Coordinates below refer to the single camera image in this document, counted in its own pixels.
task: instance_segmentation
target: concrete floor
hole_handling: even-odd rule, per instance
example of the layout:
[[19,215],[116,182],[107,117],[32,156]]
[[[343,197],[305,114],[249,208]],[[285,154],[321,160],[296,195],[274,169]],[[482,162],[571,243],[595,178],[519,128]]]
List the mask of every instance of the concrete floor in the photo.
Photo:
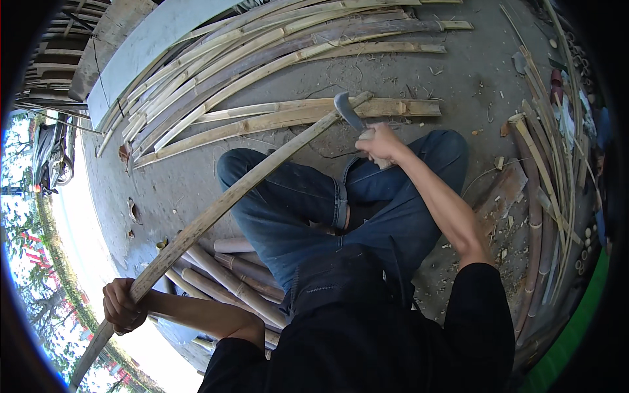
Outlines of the concrete floor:
[[[533,54],[542,78],[548,79],[550,67],[547,57],[560,59],[559,53],[534,21],[542,24],[531,14],[528,6],[519,0],[505,1],[520,34]],[[303,98],[333,97],[348,90],[351,94],[372,91],[376,97],[407,97],[410,91],[418,99],[433,97],[443,99],[440,103],[440,118],[413,118],[412,124],[401,124],[398,135],[411,142],[431,130],[453,129],[465,137],[470,148],[470,162],[464,189],[481,173],[493,168],[494,158],[502,155],[517,157],[512,137],[501,138],[500,126],[516,110],[521,100],[530,99],[526,81],[514,69],[512,54],[520,45],[513,28],[501,12],[498,3],[491,0],[467,0],[464,4],[431,4],[416,9],[419,19],[456,19],[471,22],[473,31],[449,31],[447,33],[413,33],[396,36],[393,40],[409,40],[420,43],[445,45],[447,54],[392,53],[320,60],[294,65],[272,74],[249,88],[224,101],[216,109],[274,101]],[[433,75],[430,67],[438,75]],[[399,124],[406,119],[389,118]],[[208,125],[193,126],[183,137],[204,131]],[[225,151],[252,148],[265,152],[281,146],[305,127],[293,127],[266,133],[252,134],[246,138],[230,138],[205,147],[197,148],[178,156],[157,162],[140,170],[125,173],[118,158],[118,146],[122,144],[118,130],[100,159],[87,157],[88,172],[94,196],[94,204],[101,222],[104,238],[120,274],[136,277],[156,255],[155,243],[165,236],[173,239],[221,194],[214,163]],[[348,156],[338,157],[354,151],[358,133],[347,125],[330,128],[300,152],[294,162],[310,165],[325,174],[338,177]],[[83,136],[85,151],[92,152],[102,139],[92,135]],[[467,191],[464,199],[474,204],[489,187],[496,173],[492,172],[477,180]],[[127,199],[132,198],[141,214],[143,225],[131,222]],[[507,234],[506,220],[498,228],[493,253],[508,247],[505,262],[498,269],[508,294],[509,306],[515,317],[519,311],[522,285],[528,255],[525,252],[528,236],[527,226],[520,223],[528,215],[528,196],[515,204],[510,215],[515,218],[517,230]],[[583,218],[591,216],[591,198],[579,200],[577,211]],[[133,230],[135,238],[127,233]],[[229,214],[223,217],[201,238],[201,244],[211,250],[218,238],[241,235],[238,225]],[[414,284],[418,287],[416,297],[422,312],[428,318],[442,323],[447,299],[456,274],[453,263],[458,256],[451,248],[442,248],[445,238],[437,243],[434,251],[418,270]],[[204,370],[208,352],[190,344],[175,346],[199,370]]]

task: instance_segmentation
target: black sleeve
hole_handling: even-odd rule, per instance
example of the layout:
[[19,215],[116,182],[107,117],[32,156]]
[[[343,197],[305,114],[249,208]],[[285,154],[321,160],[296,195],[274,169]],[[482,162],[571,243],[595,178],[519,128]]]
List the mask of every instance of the black sleeve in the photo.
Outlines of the black sleeve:
[[199,393],[233,392],[243,385],[242,373],[266,362],[264,352],[253,343],[241,338],[223,338],[216,344],[205,371]]
[[515,338],[500,274],[493,266],[473,263],[459,272],[443,330],[465,385],[501,390],[513,368]]

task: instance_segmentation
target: leg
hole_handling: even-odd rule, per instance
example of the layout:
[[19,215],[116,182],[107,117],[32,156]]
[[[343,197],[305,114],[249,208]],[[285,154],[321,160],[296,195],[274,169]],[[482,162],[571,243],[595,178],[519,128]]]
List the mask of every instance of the leg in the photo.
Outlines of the leg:
[[[408,146],[460,194],[469,156],[462,136],[452,130],[434,130]],[[373,163],[366,162],[348,173],[347,189],[350,201],[362,195],[366,200],[391,199],[391,203],[344,236],[342,243],[367,245],[391,264],[395,261],[388,238],[391,235],[401,252],[402,260],[398,264],[403,279],[410,281],[413,272],[441,236],[413,183],[399,167],[381,171]]]
[[[223,190],[264,158],[242,148],[223,154],[217,165]],[[307,220],[343,228],[347,197],[343,184],[311,167],[287,162],[236,203],[231,214],[287,292],[304,259],[338,248],[334,236],[310,228]]]

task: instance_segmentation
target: green surface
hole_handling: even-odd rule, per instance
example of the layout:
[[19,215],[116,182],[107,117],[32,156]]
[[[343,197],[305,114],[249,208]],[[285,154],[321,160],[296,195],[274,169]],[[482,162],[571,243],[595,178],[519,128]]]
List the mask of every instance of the green surface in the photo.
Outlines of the green surface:
[[520,393],[546,392],[564,370],[572,354],[581,343],[583,335],[596,312],[609,268],[609,258],[604,251],[598,258],[596,269],[587,286],[586,293],[570,321],[565,326],[546,355],[526,375]]

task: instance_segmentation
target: forearm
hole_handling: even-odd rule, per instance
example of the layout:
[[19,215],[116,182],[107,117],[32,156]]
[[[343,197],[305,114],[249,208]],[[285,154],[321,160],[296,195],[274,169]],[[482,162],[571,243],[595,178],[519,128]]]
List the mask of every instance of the forearm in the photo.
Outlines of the forearm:
[[474,262],[491,263],[484,237],[472,209],[410,149],[395,161],[411,179],[435,223],[461,256],[459,268]]
[[143,305],[150,314],[207,333],[217,339],[243,338],[264,349],[264,322],[239,307],[150,291]]

